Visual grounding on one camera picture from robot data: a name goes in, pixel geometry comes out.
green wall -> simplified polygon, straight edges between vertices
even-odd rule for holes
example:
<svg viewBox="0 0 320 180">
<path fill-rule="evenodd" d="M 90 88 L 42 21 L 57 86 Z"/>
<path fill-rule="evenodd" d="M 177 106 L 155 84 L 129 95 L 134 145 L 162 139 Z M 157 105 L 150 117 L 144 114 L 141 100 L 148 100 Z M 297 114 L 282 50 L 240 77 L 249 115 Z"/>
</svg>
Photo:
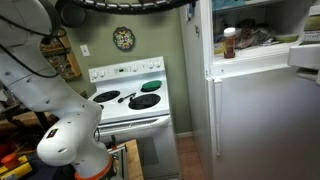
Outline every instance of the green wall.
<svg viewBox="0 0 320 180">
<path fill-rule="evenodd" d="M 136 37 L 136 44 L 130 52 L 117 49 L 112 41 L 113 31 L 120 26 L 131 29 Z M 74 90 L 86 90 L 88 96 L 95 92 L 94 85 L 89 82 L 89 68 L 164 56 L 176 133 L 192 131 L 177 9 L 143 16 L 110 15 L 90 11 L 83 26 L 66 30 L 72 51 L 83 73 L 80 79 L 68 82 Z M 88 45 L 91 56 L 82 56 L 79 46 L 83 44 Z"/>
</svg>

decorative wall plate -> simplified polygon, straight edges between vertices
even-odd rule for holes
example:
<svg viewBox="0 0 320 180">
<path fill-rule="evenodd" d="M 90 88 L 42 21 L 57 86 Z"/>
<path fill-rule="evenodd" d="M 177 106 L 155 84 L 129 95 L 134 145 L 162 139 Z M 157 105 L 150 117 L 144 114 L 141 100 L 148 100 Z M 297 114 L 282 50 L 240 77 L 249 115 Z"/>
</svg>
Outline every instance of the decorative wall plate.
<svg viewBox="0 0 320 180">
<path fill-rule="evenodd" d="M 113 42 L 121 50 L 130 50 L 134 45 L 135 37 L 130 29 L 118 27 L 113 32 Z"/>
</svg>

jar lid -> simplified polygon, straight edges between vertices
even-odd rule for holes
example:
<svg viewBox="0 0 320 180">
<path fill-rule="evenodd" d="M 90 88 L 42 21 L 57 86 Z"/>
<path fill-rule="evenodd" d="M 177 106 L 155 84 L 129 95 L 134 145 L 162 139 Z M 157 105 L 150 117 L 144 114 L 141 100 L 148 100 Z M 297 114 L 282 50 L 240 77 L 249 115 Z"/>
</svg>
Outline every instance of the jar lid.
<svg viewBox="0 0 320 180">
<path fill-rule="evenodd" d="M 223 35 L 225 37 L 234 36 L 235 34 L 236 34 L 236 28 L 227 28 L 223 32 Z"/>
</svg>

oven door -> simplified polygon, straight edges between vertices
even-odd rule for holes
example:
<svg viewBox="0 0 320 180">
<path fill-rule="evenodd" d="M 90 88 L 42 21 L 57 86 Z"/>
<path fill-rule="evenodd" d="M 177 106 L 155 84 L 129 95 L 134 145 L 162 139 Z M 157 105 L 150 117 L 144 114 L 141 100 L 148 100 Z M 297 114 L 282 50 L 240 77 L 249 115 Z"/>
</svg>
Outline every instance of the oven door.
<svg viewBox="0 0 320 180">
<path fill-rule="evenodd" d="M 115 134 L 115 138 L 117 144 L 136 139 L 144 179 L 180 177 L 178 153 L 171 123 L 167 126 Z M 103 135 L 100 141 L 110 142 L 111 136 Z"/>
</svg>

black coil burner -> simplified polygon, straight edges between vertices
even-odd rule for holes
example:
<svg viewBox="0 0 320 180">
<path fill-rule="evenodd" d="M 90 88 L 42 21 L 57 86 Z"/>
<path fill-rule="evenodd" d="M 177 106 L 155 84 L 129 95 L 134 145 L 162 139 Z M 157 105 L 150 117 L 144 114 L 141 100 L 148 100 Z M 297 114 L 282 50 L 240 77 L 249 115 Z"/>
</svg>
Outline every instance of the black coil burner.
<svg viewBox="0 0 320 180">
<path fill-rule="evenodd" d="M 129 108 L 134 110 L 146 109 L 156 105 L 160 101 L 160 99 L 160 96 L 156 94 L 142 95 L 137 98 L 134 98 L 129 103 Z"/>
<path fill-rule="evenodd" d="M 97 103 L 106 102 L 118 97 L 119 95 L 120 95 L 119 91 L 108 91 L 98 95 L 93 99 L 93 101 Z"/>
</svg>

